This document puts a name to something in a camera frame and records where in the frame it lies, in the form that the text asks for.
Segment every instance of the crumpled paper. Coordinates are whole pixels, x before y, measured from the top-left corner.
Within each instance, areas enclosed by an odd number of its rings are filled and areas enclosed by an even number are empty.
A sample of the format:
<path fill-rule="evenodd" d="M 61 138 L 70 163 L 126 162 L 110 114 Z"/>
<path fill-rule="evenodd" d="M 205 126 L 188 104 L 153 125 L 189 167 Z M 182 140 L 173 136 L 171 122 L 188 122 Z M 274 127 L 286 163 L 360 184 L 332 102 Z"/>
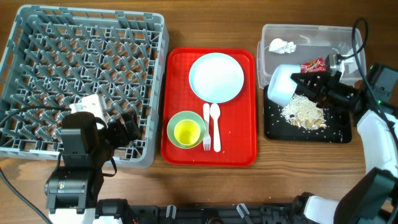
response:
<path fill-rule="evenodd" d="M 296 51 L 296 45 L 293 42 L 287 42 L 280 38 L 276 38 L 269 44 L 268 50 L 278 54 L 289 54 Z"/>

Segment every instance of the white spoon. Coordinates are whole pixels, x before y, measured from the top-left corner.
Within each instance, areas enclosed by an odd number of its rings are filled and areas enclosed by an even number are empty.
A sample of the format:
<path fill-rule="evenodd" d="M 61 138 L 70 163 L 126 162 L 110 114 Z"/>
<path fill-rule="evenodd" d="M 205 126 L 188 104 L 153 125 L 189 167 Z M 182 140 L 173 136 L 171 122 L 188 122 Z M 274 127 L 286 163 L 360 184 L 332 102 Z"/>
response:
<path fill-rule="evenodd" d="M 221 141 L 220 141 L 220 131 L 218 129 L 218 118 L 220 117 L 221 111 L 220 107 L 218 104 L 213 103 L 210 106 L 210 116 L 213 118 L 213 123 L 214 123 L 214 151 L 215 152 L 220 152 L 221 151 Z"/>

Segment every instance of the white fork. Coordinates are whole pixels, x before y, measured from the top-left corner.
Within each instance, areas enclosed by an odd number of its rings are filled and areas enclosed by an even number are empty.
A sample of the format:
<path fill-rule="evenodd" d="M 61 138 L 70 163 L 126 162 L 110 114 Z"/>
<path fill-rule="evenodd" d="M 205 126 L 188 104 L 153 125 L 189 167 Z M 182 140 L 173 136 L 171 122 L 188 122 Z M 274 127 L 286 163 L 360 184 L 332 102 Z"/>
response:
<path fill-rule="evenodd" d="M 205 137 L 203 138 L 203 148 L 205 149 L 205 151 L 210 151 L 211 147 L 211 137 L 209 134 L 210 105 L 208 103 L 205 103 L 203 105 L 203 118 L 206 124 L 206 133 Z"/>

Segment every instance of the green bowl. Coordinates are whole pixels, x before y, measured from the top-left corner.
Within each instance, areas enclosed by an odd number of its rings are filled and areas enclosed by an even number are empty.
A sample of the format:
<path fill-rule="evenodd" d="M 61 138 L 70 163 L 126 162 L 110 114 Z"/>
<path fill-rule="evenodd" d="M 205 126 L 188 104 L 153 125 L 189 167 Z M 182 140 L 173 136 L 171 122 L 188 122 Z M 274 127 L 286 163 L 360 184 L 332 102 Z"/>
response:
<path fill-rule="evenodd" d="M 180 144 L 174 137 L 175 126 L 177 125 L 178 122 L 185 120 L 185 119 L 190 119 L 190 120 L 196 122 L 196 124 L 198 124 L 199 128 L 200 128 L 200 136 L 199 136 L 198 141 L 193 146 L 190 146 L 190 147 L 186 147 L 183 144 Z M 177 146 L 182 149 L 191 149 L 191 148 L 199 145 L 199 143 L 201 143 L 201 141 L 203 140 L 203 137 L 205 137 L 205 132 L 206 132 L 205 122 L 203 121 L 201 116 L 199 116 L 199 114 L 192 112 L 192 111 L 181 111 L 179 113 L 176 113 L 172 117 L 172 119 L 170 119 L 169 123 L 167 124 L 167 136 L 169 137 L 169 140 L 173 143 L 174 146 Z"/>

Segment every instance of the white cup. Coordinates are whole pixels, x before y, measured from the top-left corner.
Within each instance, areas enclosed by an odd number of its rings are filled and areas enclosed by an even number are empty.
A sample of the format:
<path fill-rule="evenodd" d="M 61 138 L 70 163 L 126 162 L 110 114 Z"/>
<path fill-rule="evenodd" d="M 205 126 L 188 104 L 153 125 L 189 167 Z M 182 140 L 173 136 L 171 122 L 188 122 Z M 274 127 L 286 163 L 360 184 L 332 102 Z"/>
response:
<path fill-rule="evenodd" d="M 296 91 L 297 84 L 290 78 L 293 73 L 300 73 L 300 65 L 279 65 L 271 77 L 268 86 L 268 99 L 280 106 L 286 106 Z"/>

